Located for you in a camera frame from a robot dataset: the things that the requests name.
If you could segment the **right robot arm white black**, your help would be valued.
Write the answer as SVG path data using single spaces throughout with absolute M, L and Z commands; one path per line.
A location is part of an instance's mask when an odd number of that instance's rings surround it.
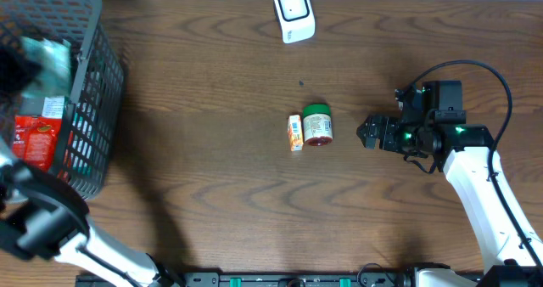
M 368 149 L 403 155 L 405 161 L 433 157 L 433 170 L 456 191 L 484 262 L 479 286 L 540 286 L 542 240 L 530 225 L 483 125 L 403 123 L 369 116 L 356 130 Z

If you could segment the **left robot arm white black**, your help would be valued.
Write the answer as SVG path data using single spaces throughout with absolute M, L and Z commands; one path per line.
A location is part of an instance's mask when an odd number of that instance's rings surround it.
M 97 227 L 67 183 L 17 158 L 1 142 L 1 250 L 78 266 L 114 286 L 184 286 L 152 256 Z

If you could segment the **green lid jar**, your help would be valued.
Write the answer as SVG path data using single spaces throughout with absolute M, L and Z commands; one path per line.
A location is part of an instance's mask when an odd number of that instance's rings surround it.
M 306 144 L 323 146 L 333 141 L 332 116 L 327 104 L 310 104 L 304 107 L 302 123 Z

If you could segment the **green white wipes pack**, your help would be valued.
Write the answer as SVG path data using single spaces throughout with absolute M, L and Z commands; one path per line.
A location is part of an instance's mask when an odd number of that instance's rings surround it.
M 25 59 L 37 64 L 39 71 L 22 92 L 20 115 L 40 115 L 46 98 L 66 99 L 73 86 L 71 43 L 21 37 Z

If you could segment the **small orange box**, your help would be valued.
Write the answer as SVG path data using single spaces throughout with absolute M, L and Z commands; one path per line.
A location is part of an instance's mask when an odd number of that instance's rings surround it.
M 288 117 L 288 141 L 291 151 L 301 151 L 304 146 L 302 120 L 300 115 Z

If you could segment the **red snack bag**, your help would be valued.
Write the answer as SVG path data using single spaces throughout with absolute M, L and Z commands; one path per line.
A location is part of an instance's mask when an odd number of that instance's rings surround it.
M 17 115 L 13 153 L 26 163 L 47 172 L 53 164 L 61 124 L 61 119 Z

